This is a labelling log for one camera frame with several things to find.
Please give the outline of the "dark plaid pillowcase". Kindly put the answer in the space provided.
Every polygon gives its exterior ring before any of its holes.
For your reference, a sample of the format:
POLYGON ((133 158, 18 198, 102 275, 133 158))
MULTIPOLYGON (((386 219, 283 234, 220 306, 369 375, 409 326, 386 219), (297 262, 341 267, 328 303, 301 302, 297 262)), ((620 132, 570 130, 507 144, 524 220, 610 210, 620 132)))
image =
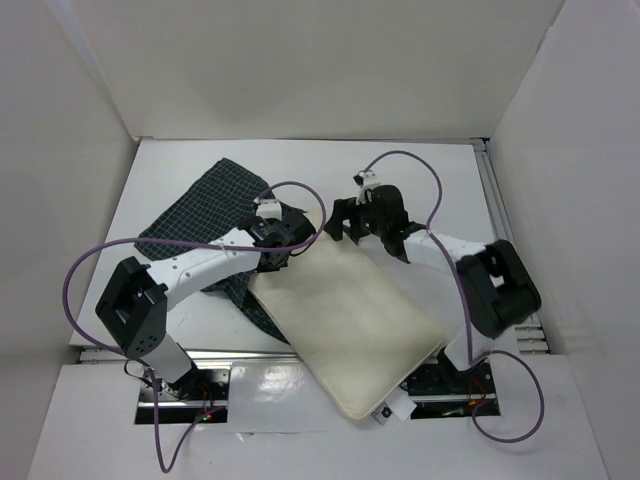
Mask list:
MULTIPOLYGON (((254 214, 254 199, 261 193, 268 198, 268 183, 236 162, 223 158, 196 180, 139 236, 209 243, 254 214)), ((251 275, 241 273, 202 290, 220 293, 242 315, 267 335, 285 342, 275 323, 248 290, 251 275)))

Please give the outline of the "cream white pillow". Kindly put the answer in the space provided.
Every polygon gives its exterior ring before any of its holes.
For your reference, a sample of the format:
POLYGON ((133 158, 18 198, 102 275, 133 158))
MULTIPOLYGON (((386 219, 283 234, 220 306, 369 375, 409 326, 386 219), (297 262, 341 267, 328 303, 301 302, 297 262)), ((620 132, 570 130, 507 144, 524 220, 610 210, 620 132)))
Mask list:
POLYGON ((445 340, 431 313, 351 240, 322 233, 249 290, 347 418, 370 415, 445 340))

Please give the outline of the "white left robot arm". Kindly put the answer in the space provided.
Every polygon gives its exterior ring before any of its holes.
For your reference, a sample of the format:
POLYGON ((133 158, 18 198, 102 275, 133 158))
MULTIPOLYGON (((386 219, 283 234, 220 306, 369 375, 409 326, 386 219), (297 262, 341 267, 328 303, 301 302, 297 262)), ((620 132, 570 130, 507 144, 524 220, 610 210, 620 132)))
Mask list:
POLYGON ((286 267, 287 249, 315 233, 304 214, 291 211, 279 218, 254 216, 205 249, 149 264, 128 257, 115 267, 96 314, 127 359, 151 367, 172 397, 195 399, 207 378, 167 332, 168 312, 231 276, 286 267))

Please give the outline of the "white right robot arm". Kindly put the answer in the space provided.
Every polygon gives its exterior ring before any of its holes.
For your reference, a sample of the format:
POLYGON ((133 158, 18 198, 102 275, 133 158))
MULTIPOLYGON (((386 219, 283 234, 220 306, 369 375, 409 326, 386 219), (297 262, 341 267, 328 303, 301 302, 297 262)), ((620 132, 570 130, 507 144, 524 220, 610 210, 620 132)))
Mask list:
POLYGON ((324 231, 334 241, 376 236, 390 256, 452 275, 464 326, 437 355, 436 379, 448 392, 468 384, 505 331, 541 308, 540 293, 512 243, 482 244, 436 233, 410 219, 395 186, 376 185, 336 200, 324 231))

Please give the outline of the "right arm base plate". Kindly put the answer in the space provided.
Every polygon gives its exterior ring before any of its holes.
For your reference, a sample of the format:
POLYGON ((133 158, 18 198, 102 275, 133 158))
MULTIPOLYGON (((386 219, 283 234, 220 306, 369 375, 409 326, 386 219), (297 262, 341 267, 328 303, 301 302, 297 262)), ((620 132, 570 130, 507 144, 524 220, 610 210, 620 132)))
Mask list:
POLYGON ((478 416, 500 416, 493 372, 488 362, 481 363, 469 374, 445 379, 435 359, 421 364, 400 384, 416 404, 412 420, 471 417, 480 406, 478 416))

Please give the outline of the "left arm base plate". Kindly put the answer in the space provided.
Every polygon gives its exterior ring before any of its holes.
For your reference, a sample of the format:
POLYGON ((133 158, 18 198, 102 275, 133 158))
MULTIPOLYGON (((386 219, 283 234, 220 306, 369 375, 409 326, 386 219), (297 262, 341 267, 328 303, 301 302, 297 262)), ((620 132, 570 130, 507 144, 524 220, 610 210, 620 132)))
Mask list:
POLYGON ((204 369, 203 378, 196 382, 189 393, 179 393, 164 380, 158 378, 153 385, 147 371, 141 374, 129 373, 140 382, 134 423, 152 425, 154 423, 153 395, 158 396, 160 424, 191 424, 197 418, 204 424, 223 424, 228 420, 228 398, 230 387, 230 367, 204 369))

